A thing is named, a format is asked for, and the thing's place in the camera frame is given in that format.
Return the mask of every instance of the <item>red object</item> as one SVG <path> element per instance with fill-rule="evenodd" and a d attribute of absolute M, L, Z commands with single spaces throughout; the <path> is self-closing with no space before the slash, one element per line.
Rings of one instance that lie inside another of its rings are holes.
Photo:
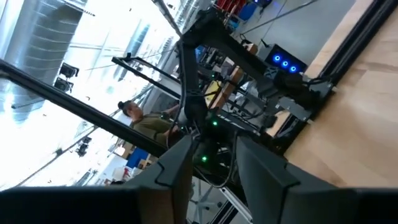
<path fill-rule="evenodd" d="M 239 12 L 241 11 L 241 9 L 243 8 L 243 6 L 245 4 L 246 4 L 246 0 L 217 0 L 217 3 L 216 3 L 216 5 L 220 9 L 227 11 L 227 12 L 231 12 L 233 7 L 235 5 L 237 5 L 236 9 L 233 13 L 236 16 L 239 14 Z"/>

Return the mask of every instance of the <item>wooden table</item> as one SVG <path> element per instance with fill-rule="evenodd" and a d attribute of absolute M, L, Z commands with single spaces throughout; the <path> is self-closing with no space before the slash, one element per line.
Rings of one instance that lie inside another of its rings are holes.
<path fill-rule="evenodd" d="M 355 2 L 307 70 L 308 75 L 319 74 L 371 3 Z M 286 158 L 339 187 L 397 187 L 397 58 L 398 10 L 339 82 L 339 92 L 315 123 L 299 134 Z"/>
<path fill-rule="evenodd" d="M 247 47 L 248 47 L 248 51 L 252 54 L 256 54 L 258 51 L 258 47 L 256 44 L 247 44 Z M 226 62 L 230 63 L 231 65 L 234 64 L 234 62 L 229 58 L 226 58 L 225 60 L 226 60 Z M 239 83 L 239 81 L 243 77 L 243 74 L 244 74 L 244 71 L 242 69 L 240 69 L 239 67 L 236 67 L 231 73 L 231 76 L 230 76 L 231 82 Z M 213 81 L 210 84 L 210 86 L 207 88 L 206 93 L 211 93 L 211 92 L 217 91 L 218 88 L 219 88 L 219 86 L 217 85 L 217 83 Z M 224 107 L 226 101 L 231 96 L 232 92 L 235 90 L 235 86 L 229 82 L 225 83 L 222 88 L 223 89 L 220 91 L 220 93 L 218 95 L 206 97 L 206 103 L 208 105 L 210 104 L 210 101 L 213 99 L 213 97 L 216 97 L 214 102 L 210 105 L 210 108 L 218 107 L 219 109 L 222 109 Z"/>

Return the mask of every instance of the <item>blue led light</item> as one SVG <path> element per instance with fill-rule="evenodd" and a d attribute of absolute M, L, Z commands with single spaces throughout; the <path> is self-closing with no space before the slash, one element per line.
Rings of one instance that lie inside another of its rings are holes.
<path fill-rule="evenodd" d="M 296 66 L 291 66 L 291 68 L 289 70 L 290 70 L 290 72 L 296 72 L 297 68 L 296 68 Z"/>
<path fill-rule="evenodd" d="M 274 62 L 279 62 L 281 60 L 281 57 L 279 55 L 274 56 Z"/>
<path fill-rule="evenodd" d="M 289 63 L 288 63 L 287 61 L 283 61 L 283 62 L 282 62 L 282 67 L 285 68 L 285 67 L 287 67 L 288 65 L 289 65 Z"/>

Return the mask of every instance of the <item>olive shirt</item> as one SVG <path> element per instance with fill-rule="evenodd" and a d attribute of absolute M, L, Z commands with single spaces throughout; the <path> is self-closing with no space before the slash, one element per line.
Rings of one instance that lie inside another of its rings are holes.
<path fill-rule="evenodd" d="M 131 128 L 163 146 L 166 146 L 166 136 L 163 134 L 170 129 L 171 122 L 160 118 L 160 114 L 152 113 L 131 123 Z"/>

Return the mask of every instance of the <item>man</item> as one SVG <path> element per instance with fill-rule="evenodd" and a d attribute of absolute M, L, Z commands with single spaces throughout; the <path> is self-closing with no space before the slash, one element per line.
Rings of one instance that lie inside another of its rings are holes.
<path fill-rule="evenodd" d="M 164 147 L 167 147 L 167 138 L 170 143 L 169 146 L 175 141 L 176 133 L 178 132 L 178 127 L 175 126 L 173 130 L 170 131 L 172 123 L 169 120 L 162 119 L 159 113 L 152 113 L 144 115 L 144 112 L 138 105 L 130 100 L 126 102 L 120 101 L 118 103 L 118 108 L 121 109 L 124 115 L 132 119 L 130 127 L 151 138 Z M 178 110 L 178 105 L 163 111 L 165 114 L 172 114 Z"/>

